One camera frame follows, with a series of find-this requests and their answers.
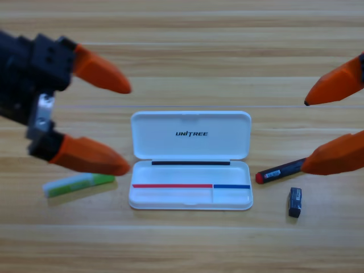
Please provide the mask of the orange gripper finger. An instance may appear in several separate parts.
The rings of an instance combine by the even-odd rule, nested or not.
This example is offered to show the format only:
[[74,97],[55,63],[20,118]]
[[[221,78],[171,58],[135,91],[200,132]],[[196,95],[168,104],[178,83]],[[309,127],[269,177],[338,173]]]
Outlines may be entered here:
[[77,172],[100,173],[122,176],[129,169],[129,163],[112,148],[81,137],[65,135],[56,155],[49,161]]
[[332,175],[363,168],[363,131],[346,134],[316,148],[306,158],[301,171]]

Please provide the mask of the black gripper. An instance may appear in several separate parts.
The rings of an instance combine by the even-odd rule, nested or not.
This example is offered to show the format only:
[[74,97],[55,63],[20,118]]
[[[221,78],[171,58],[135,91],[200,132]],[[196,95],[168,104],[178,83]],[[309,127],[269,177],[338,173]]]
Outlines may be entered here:
[[31,156],[49,162],[62,145],[64,134],[54,130],[51,116],[55,92],[69,86],[72,70],[98,88],[131,93],[114,64],[81,44],[75,49],[65,37],[51,40],[39,34],[30,40],[1,31],[1,116],[27,127]]
[[307,94],[306,106],[343,100],[363,89],[364,53],[320,77]]

